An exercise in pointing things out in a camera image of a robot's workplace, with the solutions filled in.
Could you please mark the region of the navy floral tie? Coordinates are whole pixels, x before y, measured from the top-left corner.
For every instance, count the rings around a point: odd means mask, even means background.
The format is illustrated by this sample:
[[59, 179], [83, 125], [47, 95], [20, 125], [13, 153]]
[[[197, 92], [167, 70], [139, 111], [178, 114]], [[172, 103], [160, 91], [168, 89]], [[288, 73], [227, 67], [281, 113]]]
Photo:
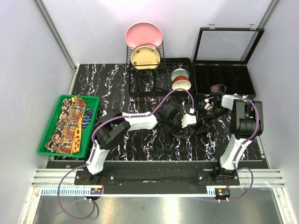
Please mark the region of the navy floral tie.
[[171, 133], [172, 136], [176, 139], [188, 139], [194, 134], [194, 130], [192, 128], [184, 128], [178, 131]]

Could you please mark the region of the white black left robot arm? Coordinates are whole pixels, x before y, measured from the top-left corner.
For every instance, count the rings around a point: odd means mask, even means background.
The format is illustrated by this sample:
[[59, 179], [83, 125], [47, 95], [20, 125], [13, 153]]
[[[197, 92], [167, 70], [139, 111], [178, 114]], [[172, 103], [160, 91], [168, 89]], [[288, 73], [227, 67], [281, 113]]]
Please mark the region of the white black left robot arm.
[[100, 172], [104, 168], [109, 151], [118, 146], [128, 132], [167, 126], [172, 134], [176, 134], [187, 126], [186, 116], [176, 103], [169, 103], [165, 107], [159, 106], [152, 112], [136, 114], [113, 109], [94, 126], [91, 137], [93, 147], [86, 162], [85, 180], [91, 185], [100, 181]]

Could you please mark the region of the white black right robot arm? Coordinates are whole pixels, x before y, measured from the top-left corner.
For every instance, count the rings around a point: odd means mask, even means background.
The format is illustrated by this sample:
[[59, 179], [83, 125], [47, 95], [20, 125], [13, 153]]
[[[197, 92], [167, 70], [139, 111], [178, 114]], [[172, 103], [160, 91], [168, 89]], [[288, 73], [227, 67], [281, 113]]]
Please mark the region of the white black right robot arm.
[[263, 132], [263, 104], [238, 94], [216, 94], [206, 98], [197, 108], [197, 134], [207, 133], [212, 121], [231, 113], [231, 137], [224, 154], [213, 170], [206, 175], [208, 181], [223, 185], [237, 176], [238, 163], [247, 146]]

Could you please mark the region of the colourful ties in bin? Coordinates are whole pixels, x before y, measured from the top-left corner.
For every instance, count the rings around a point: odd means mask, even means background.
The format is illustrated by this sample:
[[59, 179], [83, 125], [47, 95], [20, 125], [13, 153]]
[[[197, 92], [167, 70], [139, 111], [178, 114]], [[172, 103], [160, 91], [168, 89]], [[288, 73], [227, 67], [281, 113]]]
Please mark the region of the colourful ties in bin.
[[45, 148], [51, 153], [76, 154], [80, 152], [82, 122], [86, 101], [80, 97], [65, 98], [54, 133]]

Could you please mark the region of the red white bowl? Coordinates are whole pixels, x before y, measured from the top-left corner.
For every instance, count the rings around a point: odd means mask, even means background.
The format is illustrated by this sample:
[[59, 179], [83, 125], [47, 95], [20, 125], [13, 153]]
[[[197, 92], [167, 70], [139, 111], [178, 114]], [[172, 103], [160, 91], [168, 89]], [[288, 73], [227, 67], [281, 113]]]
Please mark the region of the red white bowl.
[[185, 76], [178, 76], [176, 77], [172, 82], [172, 89], [184, 89], [184, 90], [190, 90], [191, 88], [191, 82], [189, 78]]

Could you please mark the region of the rolled dark patterned tie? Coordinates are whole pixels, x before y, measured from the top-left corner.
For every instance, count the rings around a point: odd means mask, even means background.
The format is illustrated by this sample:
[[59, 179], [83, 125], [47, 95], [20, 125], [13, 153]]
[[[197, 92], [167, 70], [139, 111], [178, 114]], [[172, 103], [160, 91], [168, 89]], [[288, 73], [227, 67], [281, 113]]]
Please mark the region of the rolled dark patterned tie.
[[210, 87], [210, 91], [212, 94], [217, 94], [217, 93], [226, 93], [227, 86], [224, 84], [215, 84]]

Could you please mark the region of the light green bowl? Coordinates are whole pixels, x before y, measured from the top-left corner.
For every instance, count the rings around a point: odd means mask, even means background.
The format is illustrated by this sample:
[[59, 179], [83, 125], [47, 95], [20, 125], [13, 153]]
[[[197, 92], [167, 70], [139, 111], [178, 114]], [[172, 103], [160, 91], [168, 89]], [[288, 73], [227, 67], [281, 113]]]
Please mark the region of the light green bowl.
[[182, 68], [175, 69], [171, 73], [171, 81], [173, 82], [179, 76], [184, 76], [186, 78], [189, 78], [189, 73], [185, 69], [182, 69]]

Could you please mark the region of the black tie storage box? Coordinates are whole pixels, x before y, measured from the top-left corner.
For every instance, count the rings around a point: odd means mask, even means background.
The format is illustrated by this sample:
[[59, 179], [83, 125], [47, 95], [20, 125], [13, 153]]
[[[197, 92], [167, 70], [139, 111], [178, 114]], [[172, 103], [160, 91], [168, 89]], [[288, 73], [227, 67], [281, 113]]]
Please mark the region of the black tie storage box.
[[194, 65], [195, 101], [203, 101], [211, 96], [211, 87], [222, 85], [226, 94], [247, 96], [253, 100], [256, 91], [253, 86], [249, 70], [243, 65]]

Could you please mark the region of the yellow plate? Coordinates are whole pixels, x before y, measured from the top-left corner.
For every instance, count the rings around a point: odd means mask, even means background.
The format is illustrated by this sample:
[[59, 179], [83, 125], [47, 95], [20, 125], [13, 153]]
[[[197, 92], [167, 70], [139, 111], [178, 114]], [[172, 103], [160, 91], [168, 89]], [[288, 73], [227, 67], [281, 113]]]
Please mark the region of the yellow plate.
[[130, 62], [137, 70], [156, 69], [160, 64], [161, 56], [158, 47], [154, 44], [137, 46], [131, 54]]

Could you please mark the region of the green plastic tie bin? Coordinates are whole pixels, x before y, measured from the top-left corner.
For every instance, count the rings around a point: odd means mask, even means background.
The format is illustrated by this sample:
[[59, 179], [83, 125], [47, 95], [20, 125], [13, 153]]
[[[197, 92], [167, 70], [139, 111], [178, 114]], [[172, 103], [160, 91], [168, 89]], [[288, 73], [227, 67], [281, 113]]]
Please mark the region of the green plastic tie bin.
[[[46, 143], [50, 140], [50, 138], [52, 137], [56, 124], [58, 122], [59, 119], [59, 115], [61, 113], [61, 106], [62, 106], [62, 102], [65, 98], [71, 98], [71, 97], [80, 97], [83, 98], [83, 100], [86, 101], [86, 109], [87, 108], [92, 108], [93, 109], [93, 117], [91, 122], [89, 123], [89, 125], [82, 130], [82, 138], [81, 138], [81, 144], [80, 144], [80, 152], [76, 153], [76, 154], [58, 154], [58, 153], [51, 153], [49, 151], [46, 150], [45, 145]], [[41, 141], [41, 144], [38, 148], [38, 153], [39, 154], [43, 154], [43, 155], [48, 155], [48, 156], [67, 156], [67, 157], [73, 157], [73, 158], [84, 158], [86, 156], [88, 147], [89, 147], [89, 143], [91, 140], [91, 135], [93, 133], [93, 126], [94, 126], [94, 122], [97, 116], [97, 112], [99, 109], [99, 103], [100, 103], [100, 99], [99, 97], [95, 97], [95, 96], [75, 96], [75, 95], [61, 95], [59, 97], [59, 100], [57, 102], [56, 108], [54, 109], [54, 112], [52, 114], [52, 117], [48, 123], [48, 126], [46, 128], [45, 134], [43, 136], [43, 139]]]

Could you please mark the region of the black glass box lid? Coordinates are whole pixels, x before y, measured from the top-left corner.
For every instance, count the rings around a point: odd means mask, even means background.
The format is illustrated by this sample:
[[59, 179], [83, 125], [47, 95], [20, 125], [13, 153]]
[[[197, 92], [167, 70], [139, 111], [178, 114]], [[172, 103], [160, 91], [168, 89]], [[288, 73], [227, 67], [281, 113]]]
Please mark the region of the black glass box lid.
[[193, 62], [199, 64], [246, 65], [265, 30], [249, 28], [200, 28]]

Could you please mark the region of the navy striped tie in bin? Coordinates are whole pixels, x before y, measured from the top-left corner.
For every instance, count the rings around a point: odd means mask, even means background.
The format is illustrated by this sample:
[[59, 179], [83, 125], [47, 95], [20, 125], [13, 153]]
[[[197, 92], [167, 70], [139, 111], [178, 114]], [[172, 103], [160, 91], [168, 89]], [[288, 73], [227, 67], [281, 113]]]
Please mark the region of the navy striped tie in bin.
[[93, 109], [87, 108], [82, 118], [82, 129], [85, 129], [91, 122], [93, 117]]

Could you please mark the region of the pink plate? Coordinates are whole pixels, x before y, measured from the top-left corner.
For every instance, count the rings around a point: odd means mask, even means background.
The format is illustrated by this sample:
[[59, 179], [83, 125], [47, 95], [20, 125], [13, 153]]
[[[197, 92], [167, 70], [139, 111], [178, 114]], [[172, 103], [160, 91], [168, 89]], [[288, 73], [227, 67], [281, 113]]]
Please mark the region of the pink plate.
[[132, 24], [125, 33], [125, 41], [131, 49], [143, 44], [154, 44], [159, 46], [163, 41], [161, 29], [146, 21]]

